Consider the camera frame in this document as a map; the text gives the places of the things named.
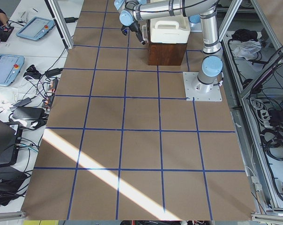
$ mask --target power adapter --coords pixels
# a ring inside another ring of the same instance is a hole
[[[56,76],[58,74],[61,74],[62,70],[63,70],[63,68],[50,69],[50,70],[45,72],[45,76],[48,77],[48,78]]]
[[[31,107],[17,107],[12,114],[12,118],[17,120],[38,120],[45,114],[45,110],[42,108]]]

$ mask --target cloth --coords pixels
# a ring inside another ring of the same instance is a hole
[[[257,52],[261,50],[261,44],[258,41],[246,41],[240,43],[234,50],[234,57],[245,58],[246,60],[254,60],[257,58]]]

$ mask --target laptop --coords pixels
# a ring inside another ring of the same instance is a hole
[[[0,120],[0,167],[10,166],[16,163],[22,130],[20,123],[4,123]]]

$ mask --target white container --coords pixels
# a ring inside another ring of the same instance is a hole
[[[190,34],[187,17],[182,15],[150,20],[151,42],[166,44],[185,44]]]

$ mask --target black bag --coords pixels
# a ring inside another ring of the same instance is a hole
[[[239,29],[232,34],[232,40],[237,40],[241,42],[254,40],[257,41],[257,32],[254,30],[247,30],[247,29]]]

